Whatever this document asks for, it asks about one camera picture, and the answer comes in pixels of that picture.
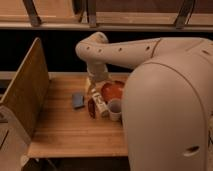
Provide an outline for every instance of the white cup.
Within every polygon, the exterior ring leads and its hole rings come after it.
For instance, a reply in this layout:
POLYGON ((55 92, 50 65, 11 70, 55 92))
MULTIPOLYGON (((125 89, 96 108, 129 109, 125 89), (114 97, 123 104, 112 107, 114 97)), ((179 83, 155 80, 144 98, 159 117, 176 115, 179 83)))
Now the white cup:
POLYGON ((108 101, 109 117, 112 121, 120 121, 121 119, 121 99, 111 99, 108 101))

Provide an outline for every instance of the dark background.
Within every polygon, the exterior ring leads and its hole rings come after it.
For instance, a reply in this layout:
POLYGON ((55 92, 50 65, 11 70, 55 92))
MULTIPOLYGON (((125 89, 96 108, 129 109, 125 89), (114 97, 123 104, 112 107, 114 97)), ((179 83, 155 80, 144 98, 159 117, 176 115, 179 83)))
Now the dark background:
MULTIPOLYGON (((16 71, 35 37, 42 40, 49 71, 85 72, 86 65, 75 54, 78 41, 91 31, 57 30, 0 30, 0 71, 16 71)), ((121 42, 156 37, 205 37, 213 40, 213 33, 200 32, 104 32, 109 41, 121 42)), ((128 71, 109 66, 109 70, 128 71)))

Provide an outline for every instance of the wooden divider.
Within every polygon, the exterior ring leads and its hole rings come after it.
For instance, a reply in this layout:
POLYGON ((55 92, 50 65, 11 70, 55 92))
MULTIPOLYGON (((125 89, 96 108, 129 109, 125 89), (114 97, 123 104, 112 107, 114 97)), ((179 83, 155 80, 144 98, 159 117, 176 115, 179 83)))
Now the wooden divider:
POLYGON ((36 38, 0 101, 0 112, 29 144, 49 85, 48 70, 36 38))

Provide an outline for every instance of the wooden table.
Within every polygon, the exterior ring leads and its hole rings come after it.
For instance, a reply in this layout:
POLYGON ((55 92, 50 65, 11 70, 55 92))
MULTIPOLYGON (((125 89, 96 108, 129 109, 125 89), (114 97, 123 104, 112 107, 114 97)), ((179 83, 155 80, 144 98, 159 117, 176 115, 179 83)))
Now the wooden table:
MULTIPOLYGON (((113 76, 125 80, 125 75, 113 76)), ((52 78, 34 136, 29 146, 31 158, 127 156, 121 123, 90 117, 85 107, 72 108, 72 93, 84 92, 86 76, 52 78)))

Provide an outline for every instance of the wooden board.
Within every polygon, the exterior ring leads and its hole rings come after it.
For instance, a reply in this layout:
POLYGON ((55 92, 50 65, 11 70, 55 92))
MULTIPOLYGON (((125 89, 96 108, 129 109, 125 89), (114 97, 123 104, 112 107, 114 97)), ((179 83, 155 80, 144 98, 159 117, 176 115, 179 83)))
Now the wooden board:
MULTIPOLYGON (((174 24, 178 13, 97 12, 97 23, 174 24)), ((213 25, 213 14, 192 14, 190 25, 213 25)))
POLYGON ((48 85, 45 57, 37 38, 0 101, 0 112, 26 143, 34 132, 48 85))
MULTIPOLYGON (((42 22, 78 22, 71 0, 34 0, 42 22)), ((0 21, 29 21, 22 0, 0 0, 0 21)))
MULTIPOLYGON (((126 76, 113 78, 125 80, 126 76)), ((89 116, 87 107, 78 110, 72 108, 72 93, 84 92, 85 81, 86 77, 82 75, 51 80, 29 146, 29 157, 127 156, 121 123, 102 118, 98 113, 97 118, 93 119, 89 116)))

